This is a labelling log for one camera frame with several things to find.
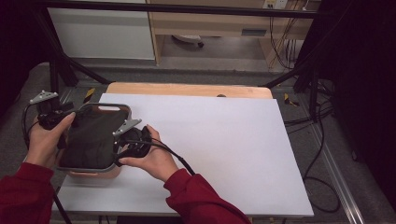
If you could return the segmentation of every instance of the person's right hand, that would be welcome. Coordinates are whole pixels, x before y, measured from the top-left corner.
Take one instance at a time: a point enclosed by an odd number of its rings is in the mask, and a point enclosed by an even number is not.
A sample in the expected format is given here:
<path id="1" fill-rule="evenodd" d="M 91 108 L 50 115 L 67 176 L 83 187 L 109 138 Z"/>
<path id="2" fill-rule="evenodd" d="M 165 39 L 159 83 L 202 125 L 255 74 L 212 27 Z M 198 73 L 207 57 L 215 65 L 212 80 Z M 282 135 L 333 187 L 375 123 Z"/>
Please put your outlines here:
<path id="1" fill-rule="evenodd" d="M 160 134 L 147 125 L 148 131 L 151 133 L 152 142 L 160 144 L 155 139 L 160 140 Z M 154 178 L 160 179 L 163 182 L 178 170 L 178 167 L 172 155 L 160 147 L 152 146 L 148 155 L 144 158 L 122 158 L 119 162 L 124 165 L 141 168 L 147 171 Z"/>

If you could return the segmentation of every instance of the person's left hand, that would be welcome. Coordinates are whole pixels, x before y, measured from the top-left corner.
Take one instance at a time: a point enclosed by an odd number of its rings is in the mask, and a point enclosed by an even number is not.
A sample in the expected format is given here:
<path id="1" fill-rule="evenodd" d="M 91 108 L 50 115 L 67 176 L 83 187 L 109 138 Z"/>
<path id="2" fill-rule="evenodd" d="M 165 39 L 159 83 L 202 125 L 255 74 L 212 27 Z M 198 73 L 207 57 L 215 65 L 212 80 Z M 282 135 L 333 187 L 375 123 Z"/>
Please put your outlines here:
<path id="1" fill-rule="evenodd" d="M 45 130 L 38 123 L 32 127 L 30 132 L 29 151 L 25 162 L 35 165 L 52 168 L 55 164 L 56 145 L 59 138 L 72 124 L 76 113 L 71 113 L 66 116 L 55 128 L 52 130 Z"/>

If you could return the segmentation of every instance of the hand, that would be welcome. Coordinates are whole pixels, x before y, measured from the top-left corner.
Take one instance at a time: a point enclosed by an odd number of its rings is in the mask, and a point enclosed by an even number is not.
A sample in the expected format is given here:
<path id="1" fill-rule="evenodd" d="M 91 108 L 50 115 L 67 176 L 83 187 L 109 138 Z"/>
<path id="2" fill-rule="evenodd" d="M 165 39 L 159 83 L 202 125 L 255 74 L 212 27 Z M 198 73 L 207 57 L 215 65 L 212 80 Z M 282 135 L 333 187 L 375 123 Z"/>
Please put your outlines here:
<path id="1" fill-rule="evenodd" d="M 158 143 L 156 140 L 160 140 L 160 134 L 147 125 L 148 131 L 151 133 L 152 142 Z M 178 170 L 178 167 L 172 157 L 172 155 L 160 147 L 152 146 L 148 155 L 144 158 L 122 158 L 119 162 L 124 165 L 141 168 L 147 171 L 154 178 L 160 179 L 163 182 Z"/>
<path id="2" fill-rule="evenodd" d="M 52 168 L 55 163 L 56 145 L 59 138 L 72 124 L 76 113 L 71 113 L 66 116 L 55 128 L 52 130 L 45 130 L 38 124 L 32 127 L 30 132 L 29 151 L 26 156 L 26 161 L 35 165 Z"/>

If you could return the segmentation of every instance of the white tabletop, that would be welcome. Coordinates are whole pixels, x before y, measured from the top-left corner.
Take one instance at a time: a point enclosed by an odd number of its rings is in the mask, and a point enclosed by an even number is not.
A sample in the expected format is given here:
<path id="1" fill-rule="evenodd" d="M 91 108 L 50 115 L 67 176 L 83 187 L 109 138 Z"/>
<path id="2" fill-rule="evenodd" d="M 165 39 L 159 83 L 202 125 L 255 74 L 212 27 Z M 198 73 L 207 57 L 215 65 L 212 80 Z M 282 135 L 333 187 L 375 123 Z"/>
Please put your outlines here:
<path id="1" fill-rule="evenodd" d="M 157 129 L 166 145 L 246 215 L 314 215 L 276 100 L 104 94 L 101 103 L 131 107 L 133 119 L 143 120 L 138 128 Z M 114 179 L 68 176 L 58 196 L 72 212 L 175 214 L 163 183 L 127 166 Z"/>

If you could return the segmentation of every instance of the wooden edge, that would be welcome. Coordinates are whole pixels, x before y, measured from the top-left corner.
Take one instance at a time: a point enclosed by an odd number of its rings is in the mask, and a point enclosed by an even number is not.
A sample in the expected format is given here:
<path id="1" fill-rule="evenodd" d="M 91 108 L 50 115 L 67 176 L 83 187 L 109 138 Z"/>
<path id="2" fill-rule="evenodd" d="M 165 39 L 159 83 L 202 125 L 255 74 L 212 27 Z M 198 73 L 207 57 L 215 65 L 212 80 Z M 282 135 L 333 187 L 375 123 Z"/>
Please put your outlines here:
<path id="1" fill-rule="evenodd" d="M 234 98 L 273 99 L 267 88 L 245 86 L 215 86 L 190 84 L 159 84 L 159 83 L 111 83 L 106 93 L 118 94 L 149 94 L 149 95 L 188 95 L 188 96 L 219 96 Z"/>

